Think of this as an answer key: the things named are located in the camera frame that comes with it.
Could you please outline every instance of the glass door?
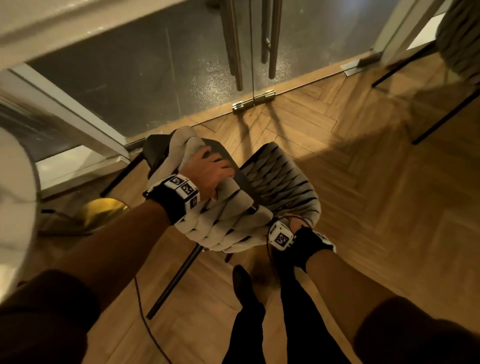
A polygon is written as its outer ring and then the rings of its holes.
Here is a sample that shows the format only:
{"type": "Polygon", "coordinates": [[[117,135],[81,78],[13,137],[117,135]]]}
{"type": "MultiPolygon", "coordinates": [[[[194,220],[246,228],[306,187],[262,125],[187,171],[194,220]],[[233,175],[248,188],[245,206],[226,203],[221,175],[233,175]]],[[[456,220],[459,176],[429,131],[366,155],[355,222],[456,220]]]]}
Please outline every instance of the glass door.
{"type": "Polygon", "coordinates": [[[28,65],[132,142],[252,98],[249,2],[188,0],[28,65]]]}
{"type": "Polygon", "coordinates": [[[341,71],[318,72],[365,55],[399,0],[253,1],[255,96],[277,93],[341,71]]]}

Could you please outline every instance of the gray fabric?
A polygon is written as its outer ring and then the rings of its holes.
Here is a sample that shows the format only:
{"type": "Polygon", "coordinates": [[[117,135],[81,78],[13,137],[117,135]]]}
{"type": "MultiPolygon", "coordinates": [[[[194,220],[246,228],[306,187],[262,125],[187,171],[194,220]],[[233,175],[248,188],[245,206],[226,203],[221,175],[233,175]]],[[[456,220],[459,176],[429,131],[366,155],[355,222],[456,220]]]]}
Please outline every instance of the gray fabric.
{"type": "MultiPolygon", "coordinates": [[[[177,129],[170,141],[168,157],[148,181],[148,188],[161,183],[204,146],[193,128],[177,129]]],[[[268,223],[274,216],[293,213],[311,225],[320,217],[320,203],[312,185],[283,151],[268,144],[259,157],[241,171],[267,203],[255,212],[252,198],[233,178],[217,188],[217,201],[202,201],[175,227],[189,239],[211,250],[237,253],[266,244],[268,223]]]]}
{"type": "Polygon", "coordinates": [[[455,0],[437,29],[436,43],[447,66],[480,84],[480,1],[455,0]]]}

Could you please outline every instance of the shoe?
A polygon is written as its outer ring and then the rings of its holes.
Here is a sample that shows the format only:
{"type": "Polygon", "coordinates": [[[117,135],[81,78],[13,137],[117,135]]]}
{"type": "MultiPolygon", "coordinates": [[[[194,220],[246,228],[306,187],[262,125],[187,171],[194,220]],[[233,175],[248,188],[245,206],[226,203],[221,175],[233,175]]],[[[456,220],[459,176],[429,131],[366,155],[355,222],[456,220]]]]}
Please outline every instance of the shoe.
{"type": "Polygon", "coordinates": [[[233,267],[233,290],[243,307],[252,304],[259,304],[255,292],[253,291],[252,279],[241,265],[233,267]]]}
{"type": "Polygon", "coordinates": [[[280,282],[283,283],[296,280],[294,266],[286,254],[288,253],[281,252],[275,248],[272,249],[273,264],[280,278],[280,282]]]}

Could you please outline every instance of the forearm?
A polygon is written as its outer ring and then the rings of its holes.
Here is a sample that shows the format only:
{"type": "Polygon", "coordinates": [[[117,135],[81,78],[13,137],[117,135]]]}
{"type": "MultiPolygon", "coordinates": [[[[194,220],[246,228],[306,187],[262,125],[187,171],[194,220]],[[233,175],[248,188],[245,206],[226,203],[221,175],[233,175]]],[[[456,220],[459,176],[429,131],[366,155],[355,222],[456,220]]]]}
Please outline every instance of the forearm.
{"type": "Polygon", "coordinates": [[[163,207],[145,201],[81,241],[53,268],[82,281],[104,310],[133,279],[168,226],[163,207]]]}
{"type": "Polygon", "coordinates": [[[312,255],[307,260],[306,271],[352,344],[368,314],[383,301],[395,296],[330,250],[320,250],[312,255]]]}

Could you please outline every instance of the black pants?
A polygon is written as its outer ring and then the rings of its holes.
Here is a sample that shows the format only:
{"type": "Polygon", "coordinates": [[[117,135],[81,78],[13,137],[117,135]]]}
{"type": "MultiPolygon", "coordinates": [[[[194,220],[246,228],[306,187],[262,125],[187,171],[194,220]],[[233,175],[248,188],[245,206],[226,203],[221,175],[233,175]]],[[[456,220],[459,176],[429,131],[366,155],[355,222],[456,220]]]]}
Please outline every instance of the black pants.
{"type": "MultiPolygon", "coordinates": [[[[298,281],[281,282],[281,298],[288,363],[350,363],[298,281]]],[[[265,308],[261,303],[242,308],[233,324],[223,364],[265,363],[262,350],[264,316],[265,308]]]]}

